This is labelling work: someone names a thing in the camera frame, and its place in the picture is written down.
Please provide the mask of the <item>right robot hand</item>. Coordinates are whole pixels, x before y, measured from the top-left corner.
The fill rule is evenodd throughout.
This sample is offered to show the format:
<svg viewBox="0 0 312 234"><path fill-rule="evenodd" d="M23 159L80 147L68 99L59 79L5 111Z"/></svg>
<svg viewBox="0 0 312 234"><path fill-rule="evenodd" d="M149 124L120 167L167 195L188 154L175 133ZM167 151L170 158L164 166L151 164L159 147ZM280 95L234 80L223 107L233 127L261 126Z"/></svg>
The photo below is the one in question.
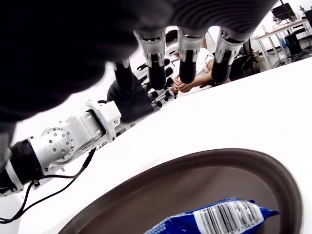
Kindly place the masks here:
<svg viewBox="0 0 312 234"><path fill-rule="evenodd" d="M143 47L152 84L160 86L164 31L179 28L184 82L192 80L204 34L222 30L216 77L230 67L273 0L3 0L0 3L0 166L16 123L63 103L97 83L107 62Z"/></svg>

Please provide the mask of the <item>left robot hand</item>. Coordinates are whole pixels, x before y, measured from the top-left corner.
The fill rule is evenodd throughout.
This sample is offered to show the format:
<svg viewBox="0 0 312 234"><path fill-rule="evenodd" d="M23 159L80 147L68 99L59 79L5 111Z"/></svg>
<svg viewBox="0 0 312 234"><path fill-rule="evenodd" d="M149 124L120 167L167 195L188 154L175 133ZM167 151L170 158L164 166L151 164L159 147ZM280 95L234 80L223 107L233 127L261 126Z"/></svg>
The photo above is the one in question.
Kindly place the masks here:
<svg viewBox="0 0 312 234"><path fill-rule="evenodd" d="M131 124L159 111L175 99L173 87L174 66L164 60L165 86L161 90L151 87L148 67L144 63L132 71L130 62L113 63L116 80L107 93L107 101L114 101L121 113L121 122Z"/></svg>

